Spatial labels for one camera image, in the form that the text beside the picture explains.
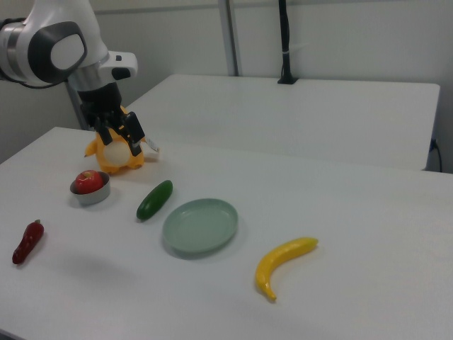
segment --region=plush toy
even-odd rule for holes
[[[144,164],[143,151],[137,156],[132,156],[129,145],[113,129],[108,129],[113,141],[104,145],[101,136],[96,132],[96,138],[85,149],[85,157],[96,155],[101,171],[108,174],[118,172],[122,167],[138,169]]]

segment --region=chili pepper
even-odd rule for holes
[[[41,221],[36,220],[30,223],[23,233],[21,243],[13,253],[13,263],[23,263],[43,235],[44,227],[41,225]]]

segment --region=light green plate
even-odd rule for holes
[[[232,205],[204,198],[183,204],[167,217],[164,239],[178,251],[202,253],[227,243],[237,226],[238,213]]]

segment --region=green cucumber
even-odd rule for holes
[[[137,209],[137,218],[145,221],[157,213],[173,192],[173,183],[163,181],[148,194]]]

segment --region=red apple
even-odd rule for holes
[[[85,170],[76,177],[77,193],[92,193],[104,186],[101,175],[95,170]]]

